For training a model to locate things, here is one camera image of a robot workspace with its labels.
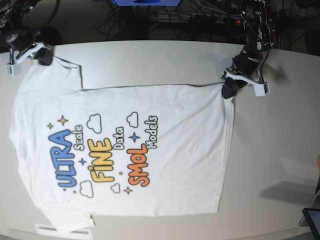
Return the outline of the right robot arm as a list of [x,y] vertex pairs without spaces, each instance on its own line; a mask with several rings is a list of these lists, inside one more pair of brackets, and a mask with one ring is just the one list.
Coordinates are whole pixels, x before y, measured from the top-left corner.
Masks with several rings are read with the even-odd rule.
[[[71,79],[71,73],[80,74],[78,65],[64,66],[59,64],[54,66],[58,60],[53,57],[51,42],[58,42],[61,36],[54,28],[49,29],[48,25],[57,15],[60,1],[56,1],[53,11],[49,18],[41,25],[30,28],[22,23],[24,15],[29,13],[37,4],[36,0],[2,0],[0,2],[0,39],[10,47],[10,61],[16,64],[18,61],[13,59],[13,51],[19,51],[17,58],[22,59],[23,54],[28,50],[34,50],[41,43],[43,46],[35,50],[32,56],[39,61],[36,68],[31,69],[24,81],[25,86],[18,92],[17,98],[22,103],[30,103],[36,100],[40,103],[53,100],[57,102],[63,97],[94,96],[102,95],[105,103],[124,102],[129,104],[135,97],[146,97],[141,90],[146,90],[154,96],[154,91],[162,90],[165,86],[128,86],[128,87],[109,87],[101,89],[85,90],[82,83],[77,79]],[[178,23],[181,25],[181,33],[188,32],[191,40],[205,33],[223,36],[226,43],[244,44],[248,34],[240,29],[240,24],[244,20],[239,15],[233,15],[228,8],[231,1],[226,1],[226,12],[222,16],[222,23],[217,23],[218,15],[211,14],[195,15],[188,18],[187,22]]]

